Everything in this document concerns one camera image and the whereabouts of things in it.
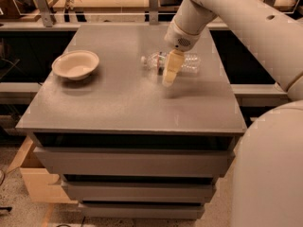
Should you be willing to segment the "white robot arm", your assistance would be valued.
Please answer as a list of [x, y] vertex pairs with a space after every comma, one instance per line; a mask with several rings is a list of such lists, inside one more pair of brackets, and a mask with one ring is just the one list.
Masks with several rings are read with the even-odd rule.
[[259, 0], [183, 0], [166, 41], [163, 82], [171, 85], [185, 52], [221, 18], [260, 64], [241, 64], [230, 78], [273, 82], [289, 103], [260, 116], [239, 142], [231, 227], [303, 227], [303, 26]]

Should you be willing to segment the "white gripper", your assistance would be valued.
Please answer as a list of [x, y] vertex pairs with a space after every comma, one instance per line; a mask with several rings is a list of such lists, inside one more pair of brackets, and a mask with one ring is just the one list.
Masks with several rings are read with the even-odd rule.
[[173, 48], [167, 55], [162, 77], [162, 84], [169, 87], [173, 84], [185, 61], [183, 52], [193, 48], [200, 39], [200, 34], [188, 34], [176, 24], [175, 20], [172, 20], [164, 39], [168, 46]]

